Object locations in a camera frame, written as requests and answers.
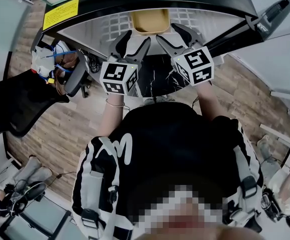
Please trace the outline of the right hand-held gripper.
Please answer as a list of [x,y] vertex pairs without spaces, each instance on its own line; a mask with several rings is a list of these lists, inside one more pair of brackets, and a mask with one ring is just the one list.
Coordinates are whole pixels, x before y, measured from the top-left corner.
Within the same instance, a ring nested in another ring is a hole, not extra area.
[[176,71],[191,85],[196,86],[214,78],[214,61],[207,47],[203,46],[200,32],[179,24],[172,23],[172,28],[181,36],[188,47],[199,44],[198,49],[185,51],[184,46],[174,46],[161,35],[156,40],[163,50],[172,58]]

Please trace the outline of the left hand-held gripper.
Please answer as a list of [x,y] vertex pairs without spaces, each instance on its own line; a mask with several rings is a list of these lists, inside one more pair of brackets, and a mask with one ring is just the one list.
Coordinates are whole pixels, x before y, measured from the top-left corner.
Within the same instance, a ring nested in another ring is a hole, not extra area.
[[126,59],[123,59],[131,34],[131,30],[122,32],[109,45],[108,59],[120,60],[105,61],[102,64],[100,83],[108,94],[131,96],[139,79],[141,62],[150,49],[151,38],[147,37],[134,54],[128,54]]

